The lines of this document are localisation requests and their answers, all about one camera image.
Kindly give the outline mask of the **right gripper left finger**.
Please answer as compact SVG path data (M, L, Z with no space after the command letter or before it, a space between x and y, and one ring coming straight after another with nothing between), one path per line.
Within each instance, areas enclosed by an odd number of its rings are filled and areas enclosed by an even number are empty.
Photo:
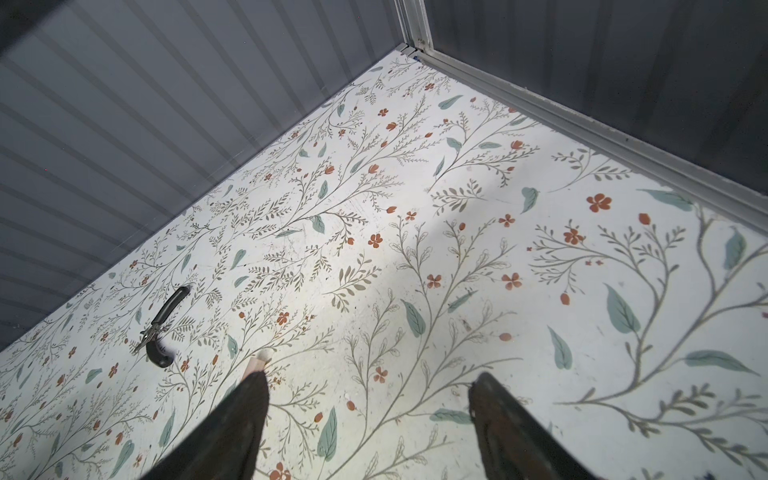
M146 479L250 479L269 406L264 372L247 375Z

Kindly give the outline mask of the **translucent pink pen cap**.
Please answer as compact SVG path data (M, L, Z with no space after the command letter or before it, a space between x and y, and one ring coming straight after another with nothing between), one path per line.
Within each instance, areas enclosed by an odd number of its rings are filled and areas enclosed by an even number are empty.
M266 350L259 351L255 355L251 356L242 375L242 380L245 380L249 375L253 373L263 372L270 360L271 353Z

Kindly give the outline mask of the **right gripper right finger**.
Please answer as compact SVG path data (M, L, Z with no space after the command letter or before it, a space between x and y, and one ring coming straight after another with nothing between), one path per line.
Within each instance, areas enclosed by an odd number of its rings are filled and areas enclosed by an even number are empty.
M491 374L480 374L468 398L488 479L596 479Z

